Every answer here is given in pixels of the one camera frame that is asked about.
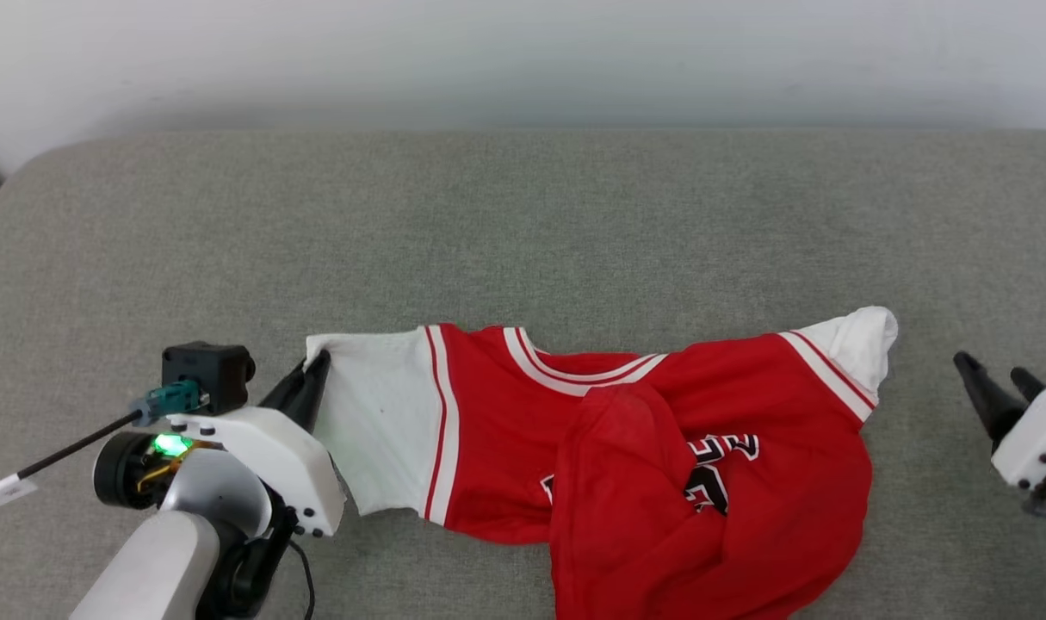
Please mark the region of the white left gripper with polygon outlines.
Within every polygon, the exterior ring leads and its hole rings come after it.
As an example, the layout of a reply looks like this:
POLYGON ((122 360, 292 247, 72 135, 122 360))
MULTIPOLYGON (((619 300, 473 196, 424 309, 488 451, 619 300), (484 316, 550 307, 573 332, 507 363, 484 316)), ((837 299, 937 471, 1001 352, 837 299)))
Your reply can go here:
POLYGON ((258 406, 217 417, 172 413, 169 421, 184 426, 185 437, 222 444, 303 516, 306 533, 333 536, 346 493, 329 451, 313 436, 329 369, 329 351, 320 350, 309 365, 303 360, 295 364, 258 406), (291 412, 291 418, 283 412, 291 412))

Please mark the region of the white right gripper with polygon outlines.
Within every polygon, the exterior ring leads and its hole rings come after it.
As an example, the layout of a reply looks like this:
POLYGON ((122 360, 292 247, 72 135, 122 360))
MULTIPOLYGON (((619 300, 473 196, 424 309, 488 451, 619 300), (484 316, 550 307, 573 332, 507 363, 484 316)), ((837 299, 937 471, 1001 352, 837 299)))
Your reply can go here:
POLYGON ((988 375, 986 366, 965 350, 953 357, 976 416, 992 447, 991 463, 1014 487, 1031 489, 1046 478, 1046 383, 1027 368, 1014 368, 1013 385, 1026 404, 988 375))

